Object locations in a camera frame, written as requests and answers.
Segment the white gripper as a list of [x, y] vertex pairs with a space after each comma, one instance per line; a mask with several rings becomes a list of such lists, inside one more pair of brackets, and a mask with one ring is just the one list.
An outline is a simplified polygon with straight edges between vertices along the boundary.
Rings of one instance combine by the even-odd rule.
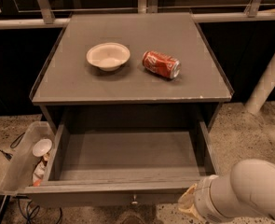
[[231, 218], [222, 215], [215, 207], [211, 197], [212, 182], [218, 175], [210, 175], [191, 185], [178, 200], [178, 210], [200, 222], [223, 223]]

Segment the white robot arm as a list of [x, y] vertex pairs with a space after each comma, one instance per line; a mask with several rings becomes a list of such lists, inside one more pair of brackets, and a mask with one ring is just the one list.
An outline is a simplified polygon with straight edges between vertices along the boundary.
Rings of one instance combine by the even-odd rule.
[[213, 224], [236, 217], [267, 217], [275, 221], [275, 164], [244, 160], [233, 165], [226, 175], [206, 176], [180, 197], [178, 209]]

